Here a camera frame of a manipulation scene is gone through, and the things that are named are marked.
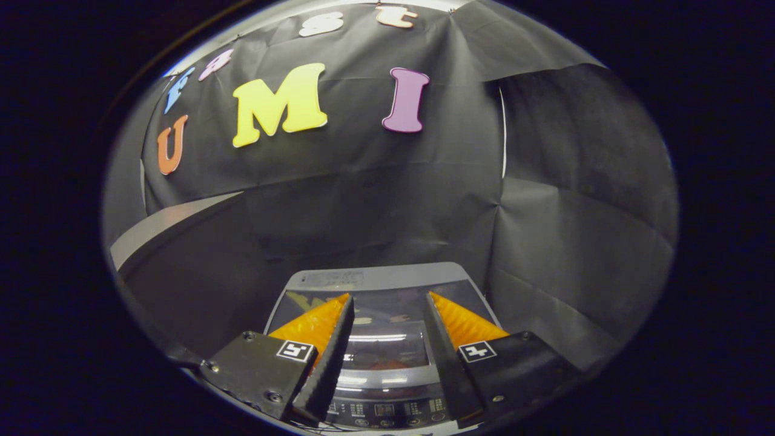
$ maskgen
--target purple letter i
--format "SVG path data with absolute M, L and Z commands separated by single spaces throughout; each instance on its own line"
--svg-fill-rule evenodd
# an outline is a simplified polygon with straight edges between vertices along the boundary
M 390 75 L 395 79 L 393 109 L 390 115 L 382 120 L 382 126 L 394 132 L 419 132 L 422 130 L 422 124 L 417 119 L 420 95 L 422 87 L 430 82 L 430 78 L 406 68 L 393 68 Z

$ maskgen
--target screw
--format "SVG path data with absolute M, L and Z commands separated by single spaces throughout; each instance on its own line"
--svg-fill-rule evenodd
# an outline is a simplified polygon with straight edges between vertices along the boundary
M 280 403 L 283 400 L 283 396 L 276 392 L 267 391 L 265 395 L 272 403 Z

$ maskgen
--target yellow letter m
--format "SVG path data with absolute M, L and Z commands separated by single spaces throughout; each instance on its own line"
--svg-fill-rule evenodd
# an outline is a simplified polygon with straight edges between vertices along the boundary
M 306 64 L 296 67 L 285 76 L 274 94 L 263 80 L 249 81 L 234 90 L 237 97 L 237 135 L 234 147 L 244 147 L 258 141 L 260 133 L 253 118 L 269 136 L 277 132 L 285 107 L 288 116 L 283 123 L 286 132 L 314 129 L 324 126 L 328 116 L 320 111 L 318 103 L 318 76 L 326 66 Z

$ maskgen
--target orange letter u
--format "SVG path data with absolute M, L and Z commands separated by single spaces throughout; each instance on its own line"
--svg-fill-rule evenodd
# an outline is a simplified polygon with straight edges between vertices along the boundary
M 183 125 L 188 120 L 188 115 L 183 115 L 175 121 L 172 125 L 175 128 L 175 142 L 174 151 L 172 157 L 167 155 L 167 139 L 170 136 L 169 127 L 159 133 L 159 137 L 156 139 L 159 150 L 159 171 L 163 175 L 169 175 L 172 171 L 177 169 L 177 166 L 181 163 L 181 155 L 183 154 Z

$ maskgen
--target foam letter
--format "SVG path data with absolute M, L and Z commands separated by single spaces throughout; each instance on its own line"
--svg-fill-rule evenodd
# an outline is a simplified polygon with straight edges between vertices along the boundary
M 253 125 L 254 117 L 267 135 L 274 135 L 285 106 L 288 107 L 288 116 L 283 123 L 286 132 L 324 126 L 328 116 L 320 111 L 318 76 L 325 69 L 323 64 L 306 64 L 294 68 L 285 76 L 277 94 L 273 94 L 261 79 L 249 81 L 235 89 L 233 95 L 239 102 L 234 147 L 244 147 L 258 141 L 260 133 Z
M 177 169 L 177 166 L 181 163 L 181 156 L 183 155 L 183 125 L 188 120 L 188 115 L 183 115 L 175 121 L 172 127 L 175 128 L 175 142 L 174 151 L 172 157 L 167 155 L 167 139 L 170 136 L 170 128 L 164 129 L 159 133 L 159 137 L 156 139 L 158 146 L 159 157 L 159 171 L 163 175 L 169 175 L 172 171 Z
M 404 16 L 418 17 L 414 12 L 409 12 L 408 9 L 399 6 L 377 6 L 377 9 L 380 10 L 379 15 L 377 15 L 377 21 L 388 26 L 409 28 L 414 26 L 414 24 L 404 21 L 402 18 Z
M 417 119 L 420 95 L 422 87 L 430 82 L 430 78 L 406 68 L 393 68 L 390 75 L 395 79 L 393 109 L 390 115 L 382 120 L 382 126 L 394 132 L 419 132 L 422 130 L 422 123 Z
M 175 82 L 175 85 L 172 85 L 172 88 L 170 88 L 170 91 L 167 93 L 167 108 L 164 110 L 164 113 L 170 112 L 172 105 L 175 104 L 177 98 L 181 96 L 181 89 L 183 89 L 186 82 L 188 82 L 188 76 L 193 72 L 194 67 L 191 67 L 190 70 L 183 74 L 183 77 L 181 77 L 180 80 Z
M 232 52 L 234 49 L 224 51 L 223 53 L 219 54 L 215 59 L 210 61 L 209 64 L 207 64 L 207 67 L 205 67 L 205 70 L 199 75 L 199 81 L 203 81 L 209 76 L 211 73 L 216 72 L 217 70 L 220 70 L 222 66 L 226 65 L 231 59 L 232 59 Z
M 303 22 L 298 34 L 301 36 L 312 36 L 320 33 L 333 32 L 342 27 L 344 21 L 342 21 L 341 12 L 330 12 L 327 14 L 321 14 L 319 16 L 313 16 L 307 21 Z

